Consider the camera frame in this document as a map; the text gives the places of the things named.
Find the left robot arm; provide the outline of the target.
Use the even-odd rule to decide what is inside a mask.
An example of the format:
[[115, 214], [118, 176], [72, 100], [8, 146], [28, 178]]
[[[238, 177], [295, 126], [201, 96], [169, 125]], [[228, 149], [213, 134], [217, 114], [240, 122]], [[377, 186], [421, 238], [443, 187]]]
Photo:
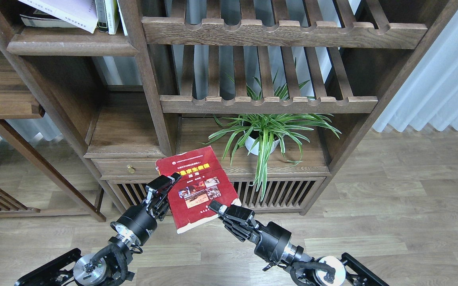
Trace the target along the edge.
[[108, 245], [96, 253], [82, 255], [75, 248], [51, 262], [24, 275], [17, 286], [119, 286], [131, 281], [134, 273], [128, 265], [134, 254], [142, 253], [142, 246], [157, 229], [157, 222], [169, 210], [167, 194], [181, 175], [161, 175], [146, 185], [147, 198], [131, 206], [111, 227], [116, 235]]

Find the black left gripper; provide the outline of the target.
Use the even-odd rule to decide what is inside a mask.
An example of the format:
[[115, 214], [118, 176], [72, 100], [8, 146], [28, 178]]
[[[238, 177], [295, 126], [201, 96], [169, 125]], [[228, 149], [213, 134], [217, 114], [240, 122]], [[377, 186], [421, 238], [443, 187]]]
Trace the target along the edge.
[[127, 246], [143, 246], [169, 210], [168, 193], [182, 175], [175, 172], [167, 177], [157, 177], [145, 187], [146, 199], [138, 206], [131, 206], [111, 227], [120, 241]]

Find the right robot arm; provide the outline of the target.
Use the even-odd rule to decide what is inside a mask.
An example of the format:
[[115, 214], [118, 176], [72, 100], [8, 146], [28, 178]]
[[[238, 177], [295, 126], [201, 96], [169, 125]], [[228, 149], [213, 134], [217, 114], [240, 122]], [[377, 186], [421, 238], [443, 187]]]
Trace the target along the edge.
[[267, 262], [265, 271], [273, 266], [284, 269], [299, 286], [340, 286], [349, 281], [353, 286], [385, 286], [386, 282], [348, 253], [341, 259], [307, 255], [303, 247], [291, 244], [291, 232], [274, 222], [266, 226], [254, 218], [253, 210], [226, 206], [211, 201], [209, 208], [220, 215], [225, 228], [238, 240], [256, 245], [254, 253]]

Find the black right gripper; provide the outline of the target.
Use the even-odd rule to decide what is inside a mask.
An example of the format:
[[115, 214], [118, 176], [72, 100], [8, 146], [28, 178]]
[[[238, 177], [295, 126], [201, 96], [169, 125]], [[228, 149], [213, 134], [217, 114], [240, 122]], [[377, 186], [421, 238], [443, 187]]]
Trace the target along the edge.
[[266, 226], [254, 219], [254, 212], [240, 206], [226, 206], [212, 200], [210, 210], [222, 217], [222, 222], [238, 240], [256, 245], [254, 253], [271, 265], [290, 264], [293, 258], [291, 232], [274, 222]]

